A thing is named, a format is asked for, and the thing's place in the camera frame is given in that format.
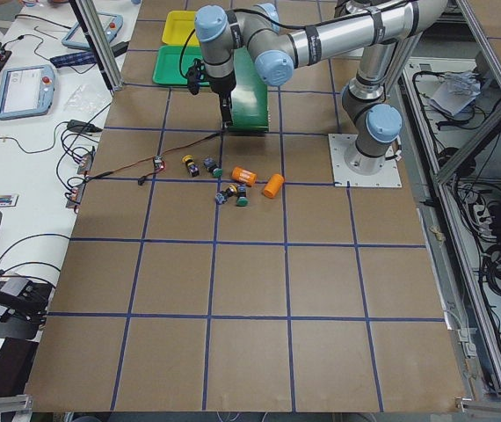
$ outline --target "blue tape line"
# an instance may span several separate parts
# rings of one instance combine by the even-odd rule
[[[149,244],[214,244],[213,240],[189,240],[189,239],[130,239],[118,237],[71,237],[71,242],[116,242],[116,243],[149,243]],[[217,244],[233,244],[241,246],[290,246],[295,248],[354,248],[360,249],[426,249],[423,244],[314,244],[300,242],[252,242],[236,240],[217,240]]]
[[[220,136],[219,145],[219,164],[221,165],[223,157],[223,134]],[[217,190],[221,189],[221,176],[215,182],[217,184]],[[207,408],[207,376],[209,370],[209,348],[211,342],[211,325],[212,325],[212,310],[213,310],[213,300],[214,300],[214,280],[215,280],[215,257],[217,255],[217,232],[219,230],[219,213],[220,207],[215,204],[215,218],[214,218],[214,241],[212,243],[212,263],[211,263],[211,273],[209,277],[209,296],[207,298],[207,326],[206,326],[206,352],[204,355],[204,382],[203,382],[203,392],[201,398],[201,409],[204,411]]]
[[[163,117],[163,126],[166,124],[166,116],[169,112],[169,103],[171,102],[171,91],[169,90],[168,98],[166,102],[166,108],[164,110]],[[161,140],[163,141],[163,132],[161,132]],[[151,182],[151,188],[149,190],[149,200],[147,201],[147,210],[145,211],[145,221],[143,222],[143,231],[142,231],[142,239],[147,235],[147,227],[149,226],[149,216],[151,212],[151,205],[153,202],[153,192],[155,191],[155,181]],[[124,355],[126,353],[126,344],[127,344],[127,334],[129,333],[129,323],[131,320],[131,313],[134,307],[134,298],[135,298],[135,290],[137,289],[137,280],[139,278],[139,270],[141,267],[142,257],[143,257],[143,247],[145,243],[141,242],[139,245],[139,253],[137,255],[137,263],[135,264],[135,273],[134,273],[134,282],[131,287],[131,292],[129,295],[129,306],[127,307],[127,319],[126,319],[126,327],[124,329],[124,336],[121,342],[121,350],[120,350],[120,359],[118,363],[118,370],[116,371],[116,379],[113,386],[113,394],[112,394],[112,404],[110,405],[110,410],[113,411],[116,406],[116,400],[118,399],[118,390],[120,389],[120,378],[121,378],[121,369],[123,368]]]
[[[50,317],[115,317],[115,318],[162,318],[162,319],[218,319],[218,320],[252,320],[252,321],[345,321],[375,323],[444,323],[444,318],[424,317],[386,317],[386,316],[283,316],[283,315],[203,315],[203,314],[160,314],[148,312],[65,312],[51,311]]]
[[[281,90],[278,89],[278,112],[280,113],[280,170],[282,176],[286,177],[286,158],[284,155],[284,132],[283,132],[283,117],[282,117],[282,99]],[[287,354],[289,359],[289,388],[290,398],[292,403],[292,411],[296,411],[297,405],[295,402],[295,375],[294,375],[294,338],[292,334],[292,305],[291,292],[289,283],[289,261],[287,255],[287,201],[286,187],[282,186],[282,215],[284,224],[284,267],[286,272],[286,308],[287,308]]]
[[[348,198],[348,207],[350,208],[350,221],[352,224],[352,238],[354,240],[354,250],[356,252],[356,266],[358,267],[359,287],[360,287],[360,292],[362,294],[362,303],[364,305],[364,315],[366,316],[367,341],[370,348],[370,357],[372,359],[372,369],[374,371],[374,382],[375,382],[375,392],[377,394],[377,402],[380,407],[380,411],[384,411],[383,398],[381,397],[380,378],[377,372],[377,364],[375,361],[374,338],[372,336],[372,327],[370,326],[369,313],[367,310],[366,289],[364,286],[364,276],[362,274],[362,263],[360,261],[360,256],[359,256],[358,235],[356,233],[354,207],[352,206],[352,195],[350,189],[351,187],[349,183],[348,186],[346,187],[346,197]]]

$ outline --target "blue grid line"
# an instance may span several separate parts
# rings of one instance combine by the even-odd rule
[[[359,276],[359,287],[360,292],[362,293],[362,304],[364,306],[364,315],[366,316],[366,329],[367,329],[367,341],[370,348],[370,356],[372,359],[372,370],[374,371],[374,382],[375,382],[375,391],[377,394],[378,405],[380,406],[380,411],[384,411],[383,408],[383,398],[381,397],[381,385],[380,378],[377,372],[377,364],[375,361],[375,350],[374,350],[374,338],[372,336],[372,327],[369,322],[369,313],[367,310],[367,298],[366,298],[366,289],[364,287],[364,276],[362,274],[362,264],[359,256],[359,247],[358,247],[358,235],[356,233],[356,222],[354,220],[354,207],[352,206],[352,194],[350,184],[346,187],[346,196],[348,198],[348,207],[350,208],[350,221],[352,224],[352,238],[354,239],[354,250],[356,252],[356,266],[358,267],[358,276]]]
[[[284,156],[284,117],[282,115],[282,95],[278,89],[278,112],[280,113],[280,170],[282,176],[286,177],[286,159]],[[292,411],[296,411],[295,403],[295,375],[294,375],[294,340],[292,335],[292,305],[289,284],[289,260],[287,256],[287,202],[286,187],[282,186],[282,215],[284,223],[284,267],[286,276],[286,308],[287,308],[287,353],[289,358],[289,387],[292,401]]]
[[[284,246],[284,242],[237,242],[236,240],[218,240],[218,244],[236,244],[240,246]]]
[[[133,178],[129,176],[108,176],[105,178],[98,179],[98,181],[130,181],[130,182],[135,182],[137,183],[137,180],[139,178]],[[217,183],[216,179],[214,178],[157,178],[157,182],[173,182],[173,183]],[[266,185],[268,183],[267,180],[258,180],[255,182],[255,185]],[[333,187],[334,183],[328,183],[328,182],[285,182],[286,185],[292,185],[292,186],[326,186],[326,187]]]
[[[223,157],[223,132],[220,135],[219,145],[219,165],[221,167]],[[221,190],[221,176],[216,180],[217,190]],[[212,262],[211,273],[209,276],[209,295],[207,297],[207,325],[206,325],[206,351],[204,355],[204,381],[201,397],[201,409],[204,411],[207,408],[207,376],[209,370],[209,348],[211,343],[211,330],[212,330],[212,309],[214,300],[214,279],[215,279],[215,257],[217,254],[217,231],[219,229],[219,212],[220,208],[215,203],[215,219],[214,219],[214,241],[212,242]]]
[[[236,240],[191,240],[191,239],[153,239],[153,238],[117,238],[117,237],[71,237],[71,242],[116,242],[149,244],[234,244],[241,246],[290,246],[313,248],[359,248],[359,249],[426,249],[423,244],[315,244],[301,242],[252,242]]]
[[[251,321],[344,321],[370,323],[444,323],[444,318],[436,317],[402,317],[402,316],[284,316],[284,315],[211,315],[208,314],[161,314],[148,312],[48,312],[50,317],[116,317],[139,319],[211,319],[211,320],[251,320]]]
[[[169,94],[167,96],[167,102],[166,102],[166,108],[164,110],[164,117],[163,117],[163,126],[166,125],[166,116],[169,112],[169,103],[171,102],[171,90],[169,90]],[[159,148],[160,144],[163,141],[163,132],[161,132],[161,137],[159,141]],[[153,202],[153,192],[155,191],[155,181],[151,181],[151,187],[149,189],[149,200],[147,201],[147,211],[145,212],[145,221],[143,222],[143,231],[142,231],[142,239],[145,238],[147,235],[147,227],[149,226],[149,216],[151,212],[151,205]],[[120,388],[120,378],[121,378],[121,370],[123,368],[123,363],[124,363],[124,356],[126,353],[126,345],[127,345],[127,334],[129,333],[129,323],[131,321],[131,313],[134,307],[134,298],[135,298],[135,290],[137,289],[137,281],[139,278],[139,271],[141,268],[141,262],[142,262],[142,257],[143,257],[143,247],[145,243],[140,242],[139,245],[139,253],[137,256],[137,263],[135,264],[135,273],[134,273],[134,282],[132,283],[131,287],[131,292],[129,295],[129,305],[127,307],[127,319],[126,319],[126,326],[124,328],[124,336],[121,341],[121,350],[120,350],[120,359],[118,362],[118,370],[116,371],[116,379],[113,385],[113,394],[112,394],[112,403],[110,405],[110,410],[113,411],[116,406],[116,400],[118,399],[118,389]]]
[[[327,186],[334,187],[334,183],[332,182],[284,182],[284,185],[291,186]]]
[[[132,178],[129,176],[108,176],[105,178],[100,178],[97,179],[97,181],[124,181],[124,182],[137,182],[139,178]],[[173,183],[216,183],[215,179],[208,179],[208,178],[202,178],[202,179],[189,179],[189,178],[155,178],[156,182],[162,183],[162,182],[173,182]]]
[[[70,242],[121,242],[140,243],[141,239],[122,239],[119,237],[71,237]]]

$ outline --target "orange bottle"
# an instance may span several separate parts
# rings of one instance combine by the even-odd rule
[[[282,185],[284,185],[285,179],[281,174],[274,173],[272,174],[272,177],[270,180],[268,180],[268,183],[266,184],[265,188],[262,190],[262,194],[266,198],[274,198],[277,194]]]
[[[241,167],[234,168],[233,173],[231,173],[231,177],[233,180],[245,183],[247,186],[253,186],[254,182],[257,181],[257,173],[253,173],[252,171],[245,170]]]

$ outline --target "cable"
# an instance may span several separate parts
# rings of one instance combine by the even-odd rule
[[[14,16],[14,18],[34,18],[34,19],[39,19],[39,20],[43,20],[45,22],[49,22],[50,24],[53,24],[53,25],[57,25],[57,26],[60,26],[61,28],[65,28],[65,29],[71,29],[70,26],[66,26],[66,25],[63,25],[63,24],[58,24],[57,22],[54,22],[53,20],[49,20],[49,19],[45,19],[45,18],[41,18],[39,16],[34,16],[34,15],[28,15],[26,13],[19,13],[17,15]]]
[[[500,355],[501,355],[501,331],[497,327],[497,325],[495,324],[494,312],[492,310],[492,307],[490,306],[489,299],[487,298],[487,294],[485,292],[484,285],[483,285],[483,277],[481,276],[481,274],[479,276],[479,289],[481,291],[481,296],[483,298],[483,302],[485,304],[485,308],[487,310],[487,315],[489,316],[489,320],[491,320],[491,322],[493,323],[492,324],[493,332],[495,334],[497,348],[498,348]]]
[[[75,133],[75,134],[72,134],[75,136],[75,139],[71,142],[71,144],[69,145],[69,148],[72,148],[73,145],[75,145],[75,142],[78,140],[79,137],[86,137],[87,139],[90,139],[88,136],[86,136],[84,133],[86,131],[86,128],[89,127],[89,125],[105,110],[107,109],[110,105],[112,104],[112,102],[108,103],[107,105],[105,105],[103,108],[101,108],[98,112],[96,112],[89,121],[86,122],[86,124],[84,124],[81,129]],[[69,193],[71,191],[71,188],[69,188],[69,186],[63,181],[61,175],[59,174],[59,166],[61,165],[62,161],[63,161],[63,158],[65,158],[65,156],[68,155],[67,151],[65,150],[66,147],[63,147],[63,154],[61,155],[61,157],[59,158],[59,160],[57,161],[57,164],[55,165],[55,176],[57,177],[57,179],[61,182],[61,184],[65,187],[65,189],[67,190],[67,193]]]
[[[280,22],[275,21],[274,19],[270,18],[268,15],[260,12],[260,11],[254,11],[252,9],[233,9],[234,13],[247,13],[249,15],[257,15],[261,18],[266,19],[268,22],[271,24],[277,25],[280,28],[285,28],[285,29],[291,29],[291,30],[305,30],[305,26],[299,26],[299,25],[284,25],[281,24]]]
[[[196,142],[192,142],[192,143],[189,143],[189,144],[187,144],[187,145],[182,145],[182,146],[180,146],[180,147],[176,147],[176,148],[167,149],[165,152],[162,152],[162,153],[160,154],[160,156],[164,156],[164,155],[166,155],[166,154],[169,154],[169,153],[171,153],[172,151],[178,151],[179,149],[185,149],[185,148],[190,148],[190,147],[193,147],[194,145],[196,145],[196,144],[198,144],[198,143],[200,143],[200,142],[203,142],[203,141],[209,141],[210,139],[214,139],[214,138],[216,138],[217,136],[220,136],[222,133],[223,133],[223,131],[222,131],[222,130],[220,130],[220,131],[218,131],[218,132],[214,132],[214,133],[212,133],[211,135],[208,135],[208,136],[206,136],[206,137],[204,137],[204,138],[201,138],[201,139],[199,139],[199,140],[198,140],[198,141],[196,141]]]
[[[190,42],[190,39],[192,38],[192,36],[196,33],[196,30],[195,29],[192,29],[192,31],[190,32],[190,35],[188,35],[188,38],[186,38],[186,41],[184,43],[184,46],[182,46],[182,51],[180,52],[180,59],[178,60],[178,71],[180,72],[180,75],[184,78],[184,79],[188,79],[188,77],[186,76],[186,74],[182,71],[182,59],[184,58],[184,53],[186,51],[186,48],[188,47],[188,43]]]
[[[22,237],[21,239],[17,240],[16,242],[14,242],[13,244],[11,244],[0,256],[0,263],[1,261],[3,260],[3,258],[6,256],[6,254],[8,252],[10,252],[15,246],[17,246],[18,244],[21,244],[22,242],[26,241],[26,240],[29,240],[29,239],[34,239],[36,237],[44,237],[44,236],[50,236],[50,237],[60,237],[60,238],[63,238],[63,239],[67,239],[67,240],[70,240],[70,237],[69,236],[65,236],[65,235],[62,235],[60,233],[40,233],[38,235],[30,235],[30,236],[26,236],[26,237]]]
[[[53,141],[52,144],[49,147],[47,147],[47,148],[38,149],[37,151],[28,151],[27,149],[24,149],[24,147],[22,147],[22,145],[20,144],[20,142],[18,141],[18,139],[13,138],[12,136],[0,136],[0,141],[14,141],[18,145],[18,147],[20,148],[20,150],[22,152],[24,152],[25,154],[28,154],[28,155],[33,155],[33,154],[39,154],[39,153],[42,153],[42,152],[46,152],[46,151],[49,151],[49,150],[53,149],[54,146],[55,146],[55,141]]]

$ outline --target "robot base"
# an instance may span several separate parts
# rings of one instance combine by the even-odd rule
[[[371,176],[358,174],[348,167],[345,163],[346,148],[355,141],[356,135],[329,134],[330,160],[332,161],[332,175],[335,186],[402,187],[396,160],[385,161],[381,170]],[[393,149],[389,147],[386,156],[393,156],[394,154]]]

